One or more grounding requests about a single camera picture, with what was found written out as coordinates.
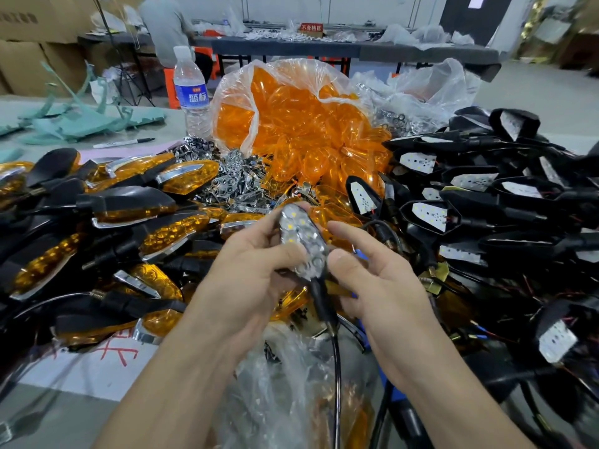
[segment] water bottle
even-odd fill
[[[187,135],[196,138],[210,138],[212,119],[210,116],[210,99],[206,81],[199,67],[195,64],[192,51],[184,45],[173,49],[177,64],[173,73],[173,83],[177,99],[185,112]]]

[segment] workbench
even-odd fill
[[[135,37],[130,33],[112,35],[116,45],[131,50],[135,64],[139,65],[136,44],[139,46],[152,45],[152,38],[147,34]],[[110,43],[109,35],[82,35],[78,38],[83,47],[99,43]],[[479,45],[441,45],[421,50],[411,45],[392,44],[390,42],[325,42],[306,40],[301,42],[282,41],[280,39],[244,39],[230,36],[197,36],[190,41],[192,46],[210,47],[221,60],[235,57],[243,66],[243,60],[251,61],[252,56],[311,56],[317,59],[327,57],[331,64],[341,64],[341,71],[349,75],[351,59],[360,61],[377,61],[379,63],[397,63],[398,72],[401,63],[417,63],[430,65],[441,63],[447,58],[455,58],[471,72],[479,75],[484,81],[491,82],[501,68],[501,62],[507,59],[507,54],[498,50]]]

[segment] pink paper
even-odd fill
[[[173,140],[171,142],[159,143],[157,145],[153,145],[151,143],[141,143],[120,148],[101,148],[97,150],[90,148],[85,150],[79,150],[79,152],[81,153],[79,163],[85,164],[88,160],[99,157],[131,157],[143,156],[146,154],[158,154],[159,152],[166,151],[180,142],[181,140]]]

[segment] bottle label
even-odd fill
[[[191,87],[175,85],[175,90],[182,108],[204,108],[210,104],[206,84]]]

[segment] floor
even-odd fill
[[[352,62],[352,73],[372,68],[377,76],[384,80],[395,70],[385,65],[371,66],[370,63]],[[215,84],[216,82],[210,82],[209,87],[213,88]],[[475,103],[489,109],[515,107],[536,113],[541,119],[543,134],[556,143],[584,154],[599,139],[598,94],[599,80],[588,78],[583,72],[510,62],[504,65],[492,83],[482,83]],[[155,96],[153,101],[156,106],[168,106],[166,97]],[[19,113],[30,108],[34,102],[36,101],[31,98],[0,97],[0,124],[16,119]],[[86,102],[91,103],[91,99],[86,99]],[[181,138],[185,134],[183,112],[169,111],[165,124],[141,130],[147,132],[119,133],[111,135],[110,140],[104,136],[95,136],[78,143],[76,147],[90,148],[94,143],[147,136],[155,137],[156,142]],[[12,135],[0,141],[0,149],[23,148],[18,137]],[[36,160],[52,148],[27,147],[23,159]],[[375,408],[378,407],[381,396],[382,388],[378,387],[373,397]],[[28,417],[20,422],[25,425],[24,436],[9,442],[6,448],[89,448],[115,405],[116,402],[108,400],[17,385],[0,402],[0,421],[8,420],[14,423],[17,418]],[[575,436],[573,429],[563,426],[546,405],[541,403],[540,406],[550,423],[568,436]],[[515,410],[513,412],[516,413],[518,410],[526,410],[519,391],[513,394],[512,400],[505,407],[511,411]],[[532,424],[530,417],[525,417]],[[390,422],[384,427],[380,447],[403,447]]]

